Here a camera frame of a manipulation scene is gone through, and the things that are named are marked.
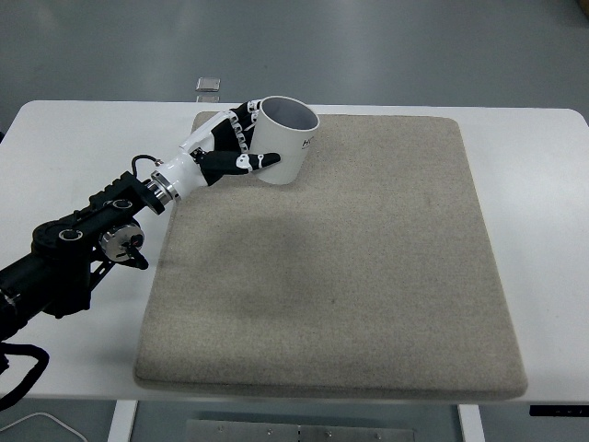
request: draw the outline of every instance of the metal plate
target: metal plate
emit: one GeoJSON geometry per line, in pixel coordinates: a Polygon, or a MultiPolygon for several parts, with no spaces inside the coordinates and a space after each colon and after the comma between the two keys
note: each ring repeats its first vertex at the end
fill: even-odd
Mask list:
{"type": "Polygon", "coordinates": [[[299,442],[413,442],[413,430],[350,426],[299,426],[299,442]]]}
{"type": "Polygon", "coordinates": [[[218,95],[199,95],[196,98],[197,103],[218,103],[219,96],[218,95]]]}
{"type": "Polygon", "coordinates": [[[216,92],[221,86],[221,78],[202,76],[196,83],[196,90],[199,92],[216,92]]]}
{"type": "Polygon", "coordinates": [[[200,421],[186,425],[186,442],[298,442],[298,425],[200,421]]]}
{"type": "Polygon", "coordinates": [[[189,420],[187,442],[414,442],[410,429],[189,420]]]}

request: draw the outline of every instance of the black cable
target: black cable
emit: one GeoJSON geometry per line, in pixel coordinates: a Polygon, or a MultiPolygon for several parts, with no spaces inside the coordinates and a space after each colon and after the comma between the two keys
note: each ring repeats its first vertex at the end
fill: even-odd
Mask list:
{"type": "Polygon", "coordinates": [[[137,164],[136,164],[136,163],[137,163],[137,161],[138,161],[138,160],[140,160],[140,159],[150,159],[150,160],[152,160],[154,163],[156,163],[156,162],[157,162],[157,158],[155,158],[155,157],[152,157],[151,155],[138,155],[137,157],[134,157],[134,158],[131,160],[131,171],[132,171],[132,174],[133,174],[133,176],[134,176],[135,178],[137,178],[137,164]]]}
{"type": "Polygon", "coordinates": [[[27,375],[20,381],[12,391],[7,393],[3,398],[0,398],[0,412],[12,407],[18,401],[25,397],[29,390],[35,385],[43,374],[47,365],[49,365],[49,355],[42,348],[35,345],[22,345],[15,343],[0,343],[0,355],[6,360],[6,355],[24,355],[31,356],[37,359],[37,364],[27,373],[27,375]]]}

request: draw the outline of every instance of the robotic arm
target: robotic arm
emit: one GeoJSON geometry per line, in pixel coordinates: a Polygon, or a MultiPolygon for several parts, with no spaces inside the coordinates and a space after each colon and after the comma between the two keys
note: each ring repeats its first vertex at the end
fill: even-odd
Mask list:
{"type": "Polygon", "coordinates": [[[217,113],[167,163],[150,156],[135,157],[133,173],[123,173],[90,196],[84,209],[38,226],[31,252],[0,270],[0,374],[8,368],[6,355],[31,355],[39,360],[17,388],[0,399],[0,411],[19,401],[49,362],[38,347],[4,340],[41,311],[59,319],[89,309],[92,290],[116,264],[148,267],[140,252],[144,232],[135,214],[149,207],[159,215],[170,201],[180,201],[226,174],[247,174],[280,161],[278,154],[248,154],[259,103],[250,101],[217,113]],[[137,179],[135,163],[140,158],[156,163],[150,180],[137,179]],[[98,266],[94,271],[93,264],[98,266]]]}

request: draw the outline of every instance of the gray felt mat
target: gray felt mat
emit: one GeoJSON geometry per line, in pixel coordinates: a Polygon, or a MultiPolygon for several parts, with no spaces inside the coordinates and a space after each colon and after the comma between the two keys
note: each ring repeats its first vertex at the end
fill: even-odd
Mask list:
{"type": "Polygon", "coordinates": [[[137,382],[287,397],[523,394],[456,122],[323,115],[311,149],[292,184],[224,177],[175,209],[137,382]]]}

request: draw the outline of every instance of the white mug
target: white mug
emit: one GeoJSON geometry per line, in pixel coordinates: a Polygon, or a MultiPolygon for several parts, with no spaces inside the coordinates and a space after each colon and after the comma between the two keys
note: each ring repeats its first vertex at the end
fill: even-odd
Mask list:
{"type": "Polygon", "coordinates": [[[249,153],[275,152],[281,160],[253,172],[256,177],[269,184],[294,181],[318,127],[319,117],[305,103],[288,97],[263,99],[249,153]]]}

